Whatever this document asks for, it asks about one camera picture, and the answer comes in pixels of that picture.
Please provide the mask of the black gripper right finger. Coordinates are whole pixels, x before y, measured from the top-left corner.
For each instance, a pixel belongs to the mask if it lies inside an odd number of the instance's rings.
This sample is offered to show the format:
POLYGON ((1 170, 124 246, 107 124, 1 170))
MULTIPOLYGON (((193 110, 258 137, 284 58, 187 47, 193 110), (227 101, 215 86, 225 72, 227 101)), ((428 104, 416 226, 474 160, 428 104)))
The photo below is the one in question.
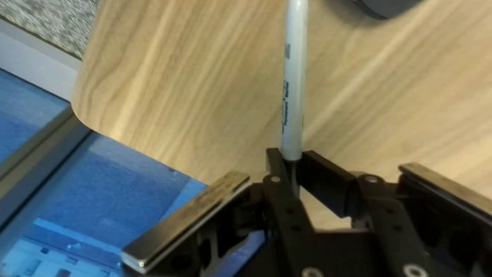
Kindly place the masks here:
POLYGON ((476 218, 492 218, 492 200, 419 163, 404 163, 401 174, 428 192, 454 203, 476 218))

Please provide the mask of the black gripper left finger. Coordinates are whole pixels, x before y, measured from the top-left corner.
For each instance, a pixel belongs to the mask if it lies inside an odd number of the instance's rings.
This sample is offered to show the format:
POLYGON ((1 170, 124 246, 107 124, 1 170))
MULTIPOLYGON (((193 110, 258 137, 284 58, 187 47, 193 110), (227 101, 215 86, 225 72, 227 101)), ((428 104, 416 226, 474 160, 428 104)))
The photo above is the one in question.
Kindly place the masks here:
POLYGON ((248 186, 247 174, 227 172, 188 203, 124 246, 121 261, 135 272, 147 274, 248 186))

